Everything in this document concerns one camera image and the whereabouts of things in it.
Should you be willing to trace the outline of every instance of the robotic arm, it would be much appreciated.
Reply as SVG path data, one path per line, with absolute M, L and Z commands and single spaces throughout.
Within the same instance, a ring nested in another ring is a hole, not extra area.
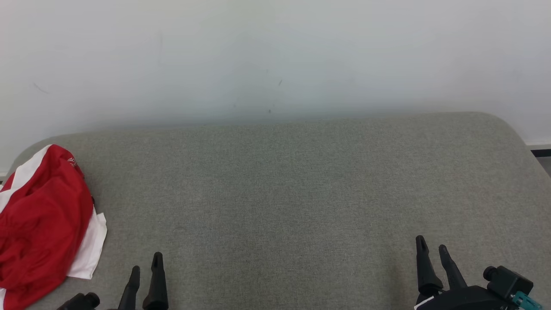
M 525 277 L 503 267 L 488 267 L 484 278 L 487 288 L 467 286 L 459 268 L 451 259 L 445 245 L 439 246 L 440 261 L 446 270 L 450 289 L 444 291 L 442 281 L 434 273 L 429 248 L 423 236 L 417 236 L 417 284 L 419 297 L 415 310 L 541 310 L 541 305 L 528 297 L 534 284 Z M 167 310 L 166 279 L 163 255 L 153 256 L 149 294 L 143 302 L 144 310 Z M 117 310 L 135 310 L 139 289 L 140 268 L 134 266 Z M 77 294 L 58 310 L 94 310 L 100 303 L 94 293 Z
M 153 274 L 151 275 L 149 294 L 143 301 L 142 307 L 144 310 L 167 310 L 169 308 L 169 301 L 166 294 L 165 269 L 161 252 L 157 252 L 153 255 L 151 271 Z M 121 302 L 118 304 L 117 310 L 136 310 L 136 293 L 139 289 L 139 274 L 139 267 L 134 266 L 128 284 L 122 293 Z M 57 308 L 57 310 L 94 310 L 99 304 L 100 298 L 98 298 L 96 294 L 88 293 L 84 295 L 79 293 L 61 307 Z
M 445 245 L 439 246 L 440 261 L 446 270 L 450 289 L 443 290 L 442 281 L 434 273 L 429 248 L 423 236 L 417 236 L 417 284 L 419 297 L 415 310 L 540 310 L 541 305 L 528 297 L 534 286 L 530 280 L 503 267 L 488 267 L 484 278 L 487 289 L 467 286 L 459 268 Z

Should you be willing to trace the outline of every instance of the gray cushion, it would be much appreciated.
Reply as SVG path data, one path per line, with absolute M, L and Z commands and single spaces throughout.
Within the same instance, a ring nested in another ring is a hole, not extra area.
M 32 309 L 89 291 L 116 308 L 133 265 L 141 305 L 155 251 L 171 309 L 411 309 L 418 234 L 441 279 L 443 243 L 468 284 L 505 265 L 551 306 L 551 179 L 487 114 L 83 133 L 14 165 L 50 143 L 109 231 L 94 278 Z

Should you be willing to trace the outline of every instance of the teal connector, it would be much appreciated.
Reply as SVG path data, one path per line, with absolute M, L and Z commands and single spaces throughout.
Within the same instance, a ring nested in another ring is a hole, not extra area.
M 517 292 L 513 297 L 513 303 L 521 307 L 524 310 L 542 310 L 543 307 L 541 304 L 535 302 L 533 299 L 528 297 L 528 295 L 523 292 Z

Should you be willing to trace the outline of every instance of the baseboard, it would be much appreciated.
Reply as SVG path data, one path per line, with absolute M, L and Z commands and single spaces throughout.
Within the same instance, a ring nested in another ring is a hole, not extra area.
M 551 143 L 527 143 L 529 149 L 551 149 Z

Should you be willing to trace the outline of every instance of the logo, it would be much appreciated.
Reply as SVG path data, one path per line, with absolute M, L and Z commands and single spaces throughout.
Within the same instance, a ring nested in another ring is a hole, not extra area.
M 67 161 L 71 164 L 71 166 L 77 166 L 77 161 L 75 161 L 73 157 L 69 158 Z

